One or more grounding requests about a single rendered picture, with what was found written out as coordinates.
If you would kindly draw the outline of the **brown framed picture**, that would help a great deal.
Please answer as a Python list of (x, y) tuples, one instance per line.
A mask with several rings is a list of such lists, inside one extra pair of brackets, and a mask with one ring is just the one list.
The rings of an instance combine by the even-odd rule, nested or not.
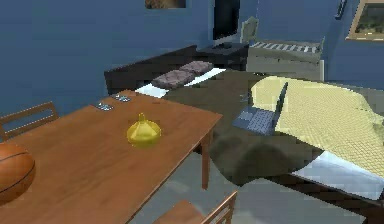
[(145, 0), (147, 9), (177, 9), (185, 8), (186, 0)]

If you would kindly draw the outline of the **yellow dome lid pot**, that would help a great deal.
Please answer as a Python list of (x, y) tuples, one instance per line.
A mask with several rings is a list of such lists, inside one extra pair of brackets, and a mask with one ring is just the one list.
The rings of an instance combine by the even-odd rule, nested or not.
[(157, 123), (148, 120), (144, 113), (140, 113), (138, 120), (127, 129), (126, 138), (134, 147), (147, 147), (157, 142), (161, 132)]

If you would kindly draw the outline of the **orange basketball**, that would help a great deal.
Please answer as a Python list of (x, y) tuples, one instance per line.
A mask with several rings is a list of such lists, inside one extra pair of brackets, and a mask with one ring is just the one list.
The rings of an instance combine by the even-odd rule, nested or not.
[(0, 143), (0, 205), (21, 196), (32, 184), (35, 160), (24, 148)]

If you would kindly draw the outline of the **grey open laptop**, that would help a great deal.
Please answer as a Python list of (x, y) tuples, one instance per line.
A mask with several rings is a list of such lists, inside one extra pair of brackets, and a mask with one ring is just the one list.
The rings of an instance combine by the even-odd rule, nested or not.
[(278, 97), (274, 112), (247, 106), (243, 108), (240, 114), (233, 120), (232, 125), (259, 135), (272, 135), (283, 109), (287, 87), (288, 83), (285, 83)]

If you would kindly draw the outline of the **pale yellow blanket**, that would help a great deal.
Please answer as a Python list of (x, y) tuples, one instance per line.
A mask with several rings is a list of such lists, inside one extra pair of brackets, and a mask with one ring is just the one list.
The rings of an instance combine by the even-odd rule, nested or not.
[(274, 111), (282, 91), (277, 130), (384, 178), (384, 116), (350, 89), (269, 76), (251, 86), (253, 105)]

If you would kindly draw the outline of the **black television stand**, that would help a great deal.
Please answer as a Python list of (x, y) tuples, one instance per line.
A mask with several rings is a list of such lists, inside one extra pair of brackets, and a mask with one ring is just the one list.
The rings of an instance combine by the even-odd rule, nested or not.
[(248, 44), (224, 42), (198, 50), (196, 57), (212, 63), (216, 68), (245, 71), (248, 50)]

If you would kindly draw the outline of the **black television set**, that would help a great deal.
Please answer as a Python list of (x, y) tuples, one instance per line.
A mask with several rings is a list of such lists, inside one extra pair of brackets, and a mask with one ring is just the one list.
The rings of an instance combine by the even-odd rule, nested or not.
[(240, 0), (215, 0), (213, 41), (221, 44), (232, 39), (238, 31)]

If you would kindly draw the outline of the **purple grey pillow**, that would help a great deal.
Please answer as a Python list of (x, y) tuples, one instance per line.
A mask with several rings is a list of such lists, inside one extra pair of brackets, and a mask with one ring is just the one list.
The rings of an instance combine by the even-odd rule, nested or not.
[(192, 61), (180, 67), (180, 70), (201, 76), (213, 69), (213, 64), (205, 61)]
[(152, 80), (152, 85), (162, 89), (176, 89), (191, 82), (195, 75), (189, 71), (172, 70)]

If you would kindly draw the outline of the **brown wooden table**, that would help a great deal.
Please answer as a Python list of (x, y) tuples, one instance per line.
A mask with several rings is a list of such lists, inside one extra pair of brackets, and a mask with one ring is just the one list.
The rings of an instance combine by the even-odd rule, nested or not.
[[(220, 116), (127, 91), (13, 138), (36, 161), (28, 192), (0, 207), (0, 224), (126, 224), (197, 146), (206, 147)], [(134, 147), (127, 129), (144, 113), (162, 132)]]

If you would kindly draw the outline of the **dark wooden bed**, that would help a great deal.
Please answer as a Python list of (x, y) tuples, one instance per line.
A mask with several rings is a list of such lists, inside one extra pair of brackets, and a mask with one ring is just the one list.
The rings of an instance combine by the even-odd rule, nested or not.
[[(139, 87), (151, 84), (160, 75), (194, 61), (210, 62), (224, 68), (216, 64), (219, 56), (207, 55), (196, 51), (193, 45), (105, 71), (108, 94), (127, 89), (139, 90)], [(362, 215), (366, 218), (363, 224), (384, 224), (384, 190), (379, 190), (379, 199), (366, 199), (365, 196), (357, 196), (357, 193), (347, 193), (347, 190), (290, 173), (314, 162), (315, 158), (320, 159), (320, 148), (279, 131), (264, 136), (232, 125), (235, 115), (250, 102), (250, 98), (241, 102), (238, 95), (247, 95), (250, 84), (268, 77), (245, 72), (246, 59), (240, 62), (243, 63), (240, 71), (229, 69), (219, 72), (218, 77), (208, 78), (202, 84), (171, 89), (165, 94), (167, 100), (223, 115), (214, 128), (213, 145), (208, 152), (224, 177), (240, 187), (265, 177), (276, 184)]]

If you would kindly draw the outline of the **dark wall shelf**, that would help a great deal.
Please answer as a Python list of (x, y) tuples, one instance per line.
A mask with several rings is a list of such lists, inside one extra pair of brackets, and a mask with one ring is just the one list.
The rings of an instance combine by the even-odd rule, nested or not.
[(334, 18), (336, 20), (340, 20), (342, 18), (346, 4), (347, 4), (347, 0), (340, 0), (338, 7), (337, 7), (337, 12), (334, 15)]

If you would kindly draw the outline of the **wood framed landscape picture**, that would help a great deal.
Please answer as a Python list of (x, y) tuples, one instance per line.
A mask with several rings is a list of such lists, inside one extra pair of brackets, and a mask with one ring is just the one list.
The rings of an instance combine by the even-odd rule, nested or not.
[(346, 40), (384, 42), (384, 0), (360, 0)]

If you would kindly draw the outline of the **pale green chair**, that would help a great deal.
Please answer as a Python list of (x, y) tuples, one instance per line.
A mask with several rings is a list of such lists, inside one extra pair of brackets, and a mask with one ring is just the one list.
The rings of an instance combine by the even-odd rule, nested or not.
[(251, 16), (246, 21), (242, 23), (241, 27), (241, 43), (250, 43), (251, 41), (256, 40), (257, 29), (259, 25), (259, 20)]

